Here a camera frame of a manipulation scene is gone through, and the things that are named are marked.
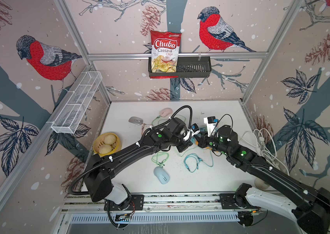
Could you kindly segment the light blue wireless mouse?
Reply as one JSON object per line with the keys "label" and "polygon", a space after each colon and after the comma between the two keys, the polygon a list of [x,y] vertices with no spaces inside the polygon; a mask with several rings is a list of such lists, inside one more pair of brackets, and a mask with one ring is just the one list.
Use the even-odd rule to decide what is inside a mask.
{"label": "light blue wireless mouse", "polygon": [[170,181],[169,174],[160,166],[155,167],[153,173],[161,184],[167,184]]}

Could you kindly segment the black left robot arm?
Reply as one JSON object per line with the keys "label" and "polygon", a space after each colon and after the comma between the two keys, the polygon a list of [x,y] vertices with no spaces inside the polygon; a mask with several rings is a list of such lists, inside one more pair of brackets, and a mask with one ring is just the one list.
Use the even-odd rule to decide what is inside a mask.
{"label": "black left robot arm", "polygon": [[175,115],[154,127],[146,129],[134,144],[103,157],[95,154],[89,160],[85,170],[69,185],[69,194],[73,196],[89,195],[92,202],[103,199],[117,205],[126,206],[131,201],[129,190],[124,184],[112,182],[122,170],[138,160],[177,148],[182,153],[191,146],[192,122],[185,123]]}

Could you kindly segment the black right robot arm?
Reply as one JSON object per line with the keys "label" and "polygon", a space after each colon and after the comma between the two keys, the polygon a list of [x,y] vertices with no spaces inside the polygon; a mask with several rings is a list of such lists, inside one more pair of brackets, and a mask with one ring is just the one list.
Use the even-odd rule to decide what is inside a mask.
{"label": "black right robot arm", "polygon": [[308,234],[326,234],[330,227],[330,192],[325,188],[315,189],[295,180],[270,165],[256,152],[239,144],[238,134],[229,125],[217,129],[217,135],[199,130],[191,125],[194,137],[201,148],[210,147],[226,156],[231,165],[256,176],[282,193],[295,204],[291,210],[299,227]]}

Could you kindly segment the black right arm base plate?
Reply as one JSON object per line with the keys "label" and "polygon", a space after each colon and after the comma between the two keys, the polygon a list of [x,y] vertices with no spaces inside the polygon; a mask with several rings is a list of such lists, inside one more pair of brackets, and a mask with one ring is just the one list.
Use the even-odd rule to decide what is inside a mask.
{"label": "black right arm base plate", "polygon": [[259,210],[259,207],[251,205],[243,195],[234,193],[219,194],[219,202],[223,210]]}

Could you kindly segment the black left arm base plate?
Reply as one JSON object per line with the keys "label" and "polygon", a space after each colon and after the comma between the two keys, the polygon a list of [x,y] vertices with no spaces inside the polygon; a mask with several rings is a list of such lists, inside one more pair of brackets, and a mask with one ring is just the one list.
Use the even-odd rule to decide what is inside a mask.
{"label": "black left arm base plate", "polygon": [[112,201],[105,202],[104,211],[141,211],[144,205],[144,195],[129,195],[121,204],[116,204]]}

